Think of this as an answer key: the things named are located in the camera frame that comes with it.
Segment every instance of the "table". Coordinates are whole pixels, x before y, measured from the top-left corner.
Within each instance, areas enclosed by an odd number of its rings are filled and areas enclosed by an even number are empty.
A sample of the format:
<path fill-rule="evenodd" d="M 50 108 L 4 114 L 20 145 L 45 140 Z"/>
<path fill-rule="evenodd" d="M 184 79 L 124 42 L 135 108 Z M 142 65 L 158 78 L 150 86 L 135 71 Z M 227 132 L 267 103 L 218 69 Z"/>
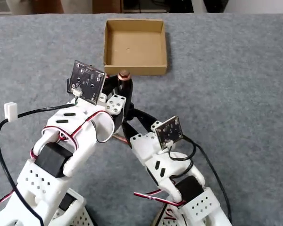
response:
<path fill-rule="evenodd" d="M 107 18 L 162 18 L 168 73 L 133 77 L 133 102 L 161 121 L 178 115 L 205 149 L 226 188 L 235 226 L 283 226 L 283 15 L 153 14 L 0 17 L 0 121 L 3 104 L 19 112 L 60 105 L 74 60 L 103 68 Z M 9 123 L 2 151 L 14 179 L 52 113 Z M 182 143 L 179 150 L 189 153 Z M 194 162 L 223 209 L 203 157 Z M 99 226 L 150 225 L 160 203 L 141 199 L 155 184 L 117 140 L 99 147 L 72 186 Z M 0 198 L 10 185 L 0 166 Z"/>

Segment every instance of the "copper nut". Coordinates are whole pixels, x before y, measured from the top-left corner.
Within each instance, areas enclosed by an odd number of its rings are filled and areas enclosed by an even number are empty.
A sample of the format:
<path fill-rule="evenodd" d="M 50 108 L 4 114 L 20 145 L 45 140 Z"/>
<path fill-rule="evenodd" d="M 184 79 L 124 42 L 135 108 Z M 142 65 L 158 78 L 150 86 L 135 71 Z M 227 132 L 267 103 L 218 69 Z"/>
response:
<path fill-rule="evenodd" d="M 117 77 L 121 81 L 127 81 L 131 79 L 131 74 L 127 70 L 121 70 Z"/>

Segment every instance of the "white connector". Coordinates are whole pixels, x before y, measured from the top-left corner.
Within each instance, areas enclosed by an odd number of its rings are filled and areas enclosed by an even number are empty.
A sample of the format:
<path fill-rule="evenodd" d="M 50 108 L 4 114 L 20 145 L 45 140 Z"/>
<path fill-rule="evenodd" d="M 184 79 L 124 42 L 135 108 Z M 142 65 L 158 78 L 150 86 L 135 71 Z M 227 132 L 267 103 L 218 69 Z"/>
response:
<path fill-rule="evenodd" d="M 14 102 L 9 102 L 4 104 L 4 115 L 9 122 L 18 119 L 18 106 Z"/>

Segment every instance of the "black circuit board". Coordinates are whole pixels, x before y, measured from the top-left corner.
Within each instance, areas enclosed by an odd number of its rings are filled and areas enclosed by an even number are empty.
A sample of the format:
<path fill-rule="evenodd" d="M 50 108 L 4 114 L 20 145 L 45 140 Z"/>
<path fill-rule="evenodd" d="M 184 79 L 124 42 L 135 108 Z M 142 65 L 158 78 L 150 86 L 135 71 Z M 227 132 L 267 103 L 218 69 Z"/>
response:
<path fill-rule="evenodd" d="M 167 148 L 167 143 L 177 141 L 183 138 L 183 131 L 179 122 L 178 116 L 173 116 L 171 119 L 165 121 L 160 126 L 155 128 L 161 150 Z"/>
<path fill-rule="evenodd" d="M 104 72 L 76 60 L 70 78 L 69 92 L 73 93 L 74 89 L 78 90 L 82 94 L 80 98 L 96 105 L 105 79 Z"/>

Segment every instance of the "open cardboard box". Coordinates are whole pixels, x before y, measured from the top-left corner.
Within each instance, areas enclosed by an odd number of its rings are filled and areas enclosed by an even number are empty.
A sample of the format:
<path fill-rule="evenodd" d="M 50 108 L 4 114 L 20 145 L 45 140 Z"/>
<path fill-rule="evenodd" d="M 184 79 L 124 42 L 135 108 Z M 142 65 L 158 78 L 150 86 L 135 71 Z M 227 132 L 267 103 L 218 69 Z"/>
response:
<path fill-rule="evenodd" d="M 166 73 L 166 35 L 163 20 L 108 19 L 105 28 L 105 72 L 126 69 L 132 75 Z"/>

